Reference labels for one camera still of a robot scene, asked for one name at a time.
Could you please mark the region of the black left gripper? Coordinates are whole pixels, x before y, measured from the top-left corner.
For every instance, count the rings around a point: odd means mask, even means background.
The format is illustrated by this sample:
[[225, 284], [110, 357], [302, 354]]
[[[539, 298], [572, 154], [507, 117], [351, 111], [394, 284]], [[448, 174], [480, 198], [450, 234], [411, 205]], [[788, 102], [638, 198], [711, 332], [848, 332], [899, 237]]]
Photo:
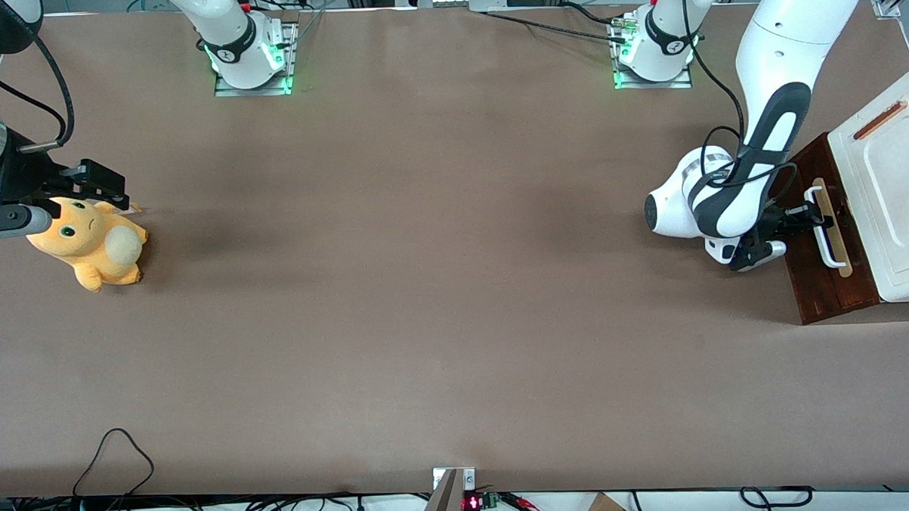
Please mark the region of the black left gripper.
[[[765, 209], [753, 228], [741, 236], [730, 260], [731, 272], [748, 272], [786, 255], [786, 244], [778, 240], [786, 217], [786, 209]], [[812, 232], [814, 229], [827, 230], [834, 226], [833, 218], [823, 216], [815, 203], [802, 203], [791, 208], [790, 217], [793, 234]]]

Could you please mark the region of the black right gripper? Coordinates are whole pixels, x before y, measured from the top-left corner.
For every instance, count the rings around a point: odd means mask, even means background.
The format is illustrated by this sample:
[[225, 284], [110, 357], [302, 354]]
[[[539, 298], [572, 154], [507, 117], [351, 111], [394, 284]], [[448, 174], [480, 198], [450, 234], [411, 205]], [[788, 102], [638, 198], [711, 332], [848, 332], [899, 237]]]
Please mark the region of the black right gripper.
[[111, 212], [129, 211], [129, 197], [124, 175], [110, 170], [98, 161], [81, 160], [82, 185], [88, 189], [75, 190], [71, 178], [61, 172], [47, 153], [21, 153], [19, 147], [30, 144], [22, 134], [0, 135], [0, 206], [30, 205], [35, 199], [63, 197]]

